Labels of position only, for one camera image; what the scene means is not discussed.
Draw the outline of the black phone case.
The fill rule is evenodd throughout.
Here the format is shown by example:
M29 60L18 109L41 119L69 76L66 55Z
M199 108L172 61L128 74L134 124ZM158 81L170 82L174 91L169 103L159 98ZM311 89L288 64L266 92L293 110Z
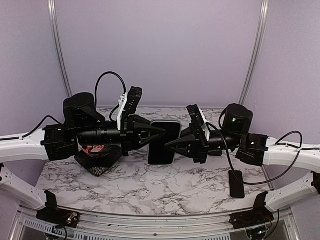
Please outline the black phone case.
M223 152L221 149L215 149L215 150L210 151L210 153L209 153L210 156L215 156L215 157L219 157L222 154L223 154Z

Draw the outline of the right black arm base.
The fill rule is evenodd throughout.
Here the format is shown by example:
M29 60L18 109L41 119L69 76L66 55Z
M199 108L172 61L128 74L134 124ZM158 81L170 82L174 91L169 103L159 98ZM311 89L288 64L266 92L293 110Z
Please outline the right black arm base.
M274 220L273 212L266 208L267 194L267 191L258 194L251 210L236 212L230 215L229 223L233 226L234 230L253 227Z

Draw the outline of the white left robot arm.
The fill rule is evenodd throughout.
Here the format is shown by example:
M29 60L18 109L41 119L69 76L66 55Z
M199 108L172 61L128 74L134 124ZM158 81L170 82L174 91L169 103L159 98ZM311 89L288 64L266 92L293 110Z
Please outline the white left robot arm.
M130 151L163 137L165 130L136 115L142 97L135 87L121 99L120 116L111 122L98 113L93 94L78 93L63 102L63 124L37 126L30 133L9 135L0 141L0 185L33 209L43 210L53 223L63 219L56 196L13 175L5 163L22 160L60 161L70 157L90 168L106 169Z

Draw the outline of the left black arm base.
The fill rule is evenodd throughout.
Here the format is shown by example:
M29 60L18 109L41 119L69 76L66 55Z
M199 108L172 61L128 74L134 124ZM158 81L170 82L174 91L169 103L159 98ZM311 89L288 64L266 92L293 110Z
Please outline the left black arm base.
M37 211L36 218L63 227L76 228L80 214L77 211L59 208L56 196L48 190L44 193L46 196L44 208Z

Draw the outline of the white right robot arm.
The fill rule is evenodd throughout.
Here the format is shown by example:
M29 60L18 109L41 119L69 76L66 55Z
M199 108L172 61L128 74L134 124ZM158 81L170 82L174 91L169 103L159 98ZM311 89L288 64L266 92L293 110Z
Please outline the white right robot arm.
M165 148L179 155L204 164L208 156L221 156L236 151L235 158L252 166L286 166L309 172L299 180L277 190L259 194L247 219L258 224L283 207L320 194L320 146L289 142L285 134L280 139L263 134L250 133L253 112L243 105L229 104L221 113L216 128L196 104L187 107L191 122L179 139L165 144Z

